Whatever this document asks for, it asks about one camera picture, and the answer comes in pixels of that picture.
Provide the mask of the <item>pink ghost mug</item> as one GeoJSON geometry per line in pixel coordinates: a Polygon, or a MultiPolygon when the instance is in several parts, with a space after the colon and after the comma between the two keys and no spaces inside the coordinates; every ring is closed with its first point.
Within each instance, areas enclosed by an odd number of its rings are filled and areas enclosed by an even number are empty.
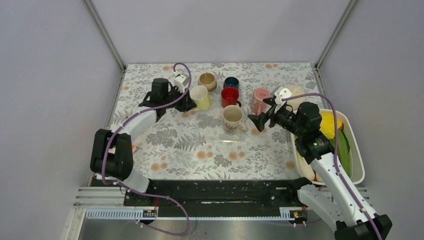
{"type": "Polygon", "coordinates": [[[252,94],[252,100],[250,104],[251,112],[258,116],[262,112],[266,111],[268,105],[263,100],[269,98],[270,95],[271,93],[268,89],[262,87],[256,88],[252,94]]]}

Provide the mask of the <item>light green mug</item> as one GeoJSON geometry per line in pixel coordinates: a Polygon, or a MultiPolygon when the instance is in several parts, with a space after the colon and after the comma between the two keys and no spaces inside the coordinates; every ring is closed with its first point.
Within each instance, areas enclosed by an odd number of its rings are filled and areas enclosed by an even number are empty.
{"type": "Polygon", "coordinates": [[[203,85],[195,86],[190,91],[190,98],[196,104],[192,111],[208,111],[212,106],[211,96],[203,85]]]}

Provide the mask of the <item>tall cream illustrated mug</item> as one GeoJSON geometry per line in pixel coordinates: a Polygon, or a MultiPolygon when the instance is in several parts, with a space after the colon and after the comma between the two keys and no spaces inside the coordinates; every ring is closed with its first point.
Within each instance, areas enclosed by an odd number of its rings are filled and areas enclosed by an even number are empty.
{"type": "Polygon", "coordinates": [[[222,111],[223,130],[226,134],[245,134],[249,131],[244,112],[238,105],[228,105],[222,111]]]}

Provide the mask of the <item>beige round mug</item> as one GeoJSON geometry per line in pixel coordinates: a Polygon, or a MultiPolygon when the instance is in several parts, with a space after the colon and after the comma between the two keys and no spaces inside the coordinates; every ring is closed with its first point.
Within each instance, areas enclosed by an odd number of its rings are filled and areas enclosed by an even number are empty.
{"type": "Polygon", "coordinates": [[[198,85],[206,87],[209,93],[213,93],[217,88],[217,80],[212,73],[203,73],[198,78],[198,85]]]}

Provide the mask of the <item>red mug black handle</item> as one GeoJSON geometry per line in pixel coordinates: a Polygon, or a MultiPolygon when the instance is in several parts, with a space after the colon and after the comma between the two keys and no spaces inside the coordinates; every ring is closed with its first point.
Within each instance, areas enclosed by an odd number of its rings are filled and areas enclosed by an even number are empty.
{"type": "Polygon", "coordinates": [[[241,102],[239,101],[239,91],[234,87],[226,87],[221,91],[221,106],[223,108],[236,105],[241,107],[241,102]]]}

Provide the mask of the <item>blue ribbed mug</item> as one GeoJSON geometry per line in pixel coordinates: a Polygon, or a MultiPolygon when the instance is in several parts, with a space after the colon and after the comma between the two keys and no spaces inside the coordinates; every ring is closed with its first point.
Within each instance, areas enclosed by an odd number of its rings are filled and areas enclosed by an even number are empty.
{"type": "Polygon", "coordinates": [[[223,88],[234,88],[239,91],[240,81],[233,76],[227,77],[223,82],[223,88]]]}

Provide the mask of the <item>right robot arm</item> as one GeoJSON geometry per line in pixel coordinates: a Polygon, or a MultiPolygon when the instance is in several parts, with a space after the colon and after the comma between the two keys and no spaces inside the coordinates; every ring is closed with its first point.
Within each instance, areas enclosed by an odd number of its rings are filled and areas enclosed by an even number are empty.
{"type": "Polygon", "coordinates": [[[292,180],[287,201],[312,209],[332,230],[337,240],[385,240],[393,226],[386,214],[378,214],[357,190],[338,159],[337,147],[320,130],[322,116],[319,107],[303,102],[296,112],[278,107],[275,98],[264,99],[270,105],[267,112],[250,114],[248,118],[261,132],[266,122],[278,125],[296,136],[297,152],[318,173],[334,198],[318,190],[306,177],[292,180]]]}

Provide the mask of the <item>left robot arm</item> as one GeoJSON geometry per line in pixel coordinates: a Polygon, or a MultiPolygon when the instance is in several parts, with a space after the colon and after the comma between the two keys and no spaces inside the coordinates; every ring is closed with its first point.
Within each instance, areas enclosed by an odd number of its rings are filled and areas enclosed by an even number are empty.
{"type": "Polygon", "coordinates": [[[142,205],[152,204],[155,192],[148,187],[150,180],[134,169],[132,144],[168,109],[185,113],[196,108],[197,105],[190,98],[190,85],[191,79],[185,74],[178,74],[173,81],[155,78],[135,114],[115,130],[99,129],[95,133],[90,170],[102,178],[110,177],[135,190],[135,197],[142,205]]]}

